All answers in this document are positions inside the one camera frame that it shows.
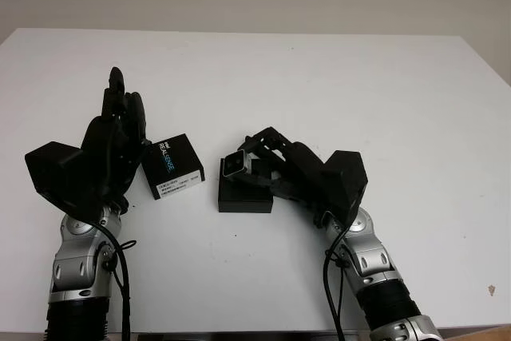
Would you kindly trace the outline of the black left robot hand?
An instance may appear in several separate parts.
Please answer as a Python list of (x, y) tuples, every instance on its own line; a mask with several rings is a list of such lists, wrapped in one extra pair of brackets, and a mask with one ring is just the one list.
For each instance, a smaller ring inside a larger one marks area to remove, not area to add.
[(81, 144), (92, 161), (94, 190), (102, 205), (121, 215), (128, 211), (125, 194), (150, 144), (141, 95), (125, 90), (123, 73), (114, 66), (101, 114), (91, 120)]

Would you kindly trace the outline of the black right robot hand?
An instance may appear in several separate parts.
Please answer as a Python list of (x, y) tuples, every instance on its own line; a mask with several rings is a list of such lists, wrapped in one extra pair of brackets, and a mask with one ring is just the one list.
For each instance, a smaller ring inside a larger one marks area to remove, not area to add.
[(239, 147), (245, 155), (253, 154), (277, 172), (276, 178), (261, 176), (254, 170), (241, 170), (231, 180), (268, 188), (277, 197), (300, 203), (313, 213), (313, 223), (324, 228), (334, 210), (319, 182), (323, 162), (303, 143), (291, 142), (276, 129), (268, 127), (253, 136), (245, 137)]

